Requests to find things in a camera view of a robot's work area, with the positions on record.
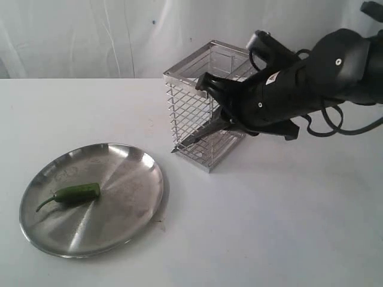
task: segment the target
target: metal grid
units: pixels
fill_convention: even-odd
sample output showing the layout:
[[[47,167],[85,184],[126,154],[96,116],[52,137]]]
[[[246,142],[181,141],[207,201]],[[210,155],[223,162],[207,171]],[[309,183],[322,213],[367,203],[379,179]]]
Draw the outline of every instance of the metal grid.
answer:
[[[218,103],[195,85],[205,72],[222,78],[243,81],[255,71],[247,50],[211,41],[164,73],[170,103],[174,145],[209,124]],[[220,131],[198,143],[185,146],[177,154],[210,172],[245,135]]]

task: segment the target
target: white curtain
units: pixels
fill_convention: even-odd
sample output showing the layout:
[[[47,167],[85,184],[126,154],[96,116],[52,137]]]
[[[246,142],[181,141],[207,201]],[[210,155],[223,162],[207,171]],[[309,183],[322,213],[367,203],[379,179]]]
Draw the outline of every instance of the white curtain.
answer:
[[[211,39],[244,47],[257,29],[292,50],[341,27],[372,35],[382,25],[361,3],[0,0],[0,60],[11,78],[158,78]]]

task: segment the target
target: white tabletop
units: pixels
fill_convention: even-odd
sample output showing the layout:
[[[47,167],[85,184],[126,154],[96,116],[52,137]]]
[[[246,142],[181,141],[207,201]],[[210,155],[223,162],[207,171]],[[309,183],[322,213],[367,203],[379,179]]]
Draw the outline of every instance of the white tabletop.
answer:
[[[161,79],[3,80],[0,97],[0,286],[383,286],[382,128],[247,137],[207,174],[169,153]],[[346,128],[379,116],[345,105]],[[93,258],[37,250],[19,227],[26,186],[56,157],[100,142],[159,162],[163,222]]]

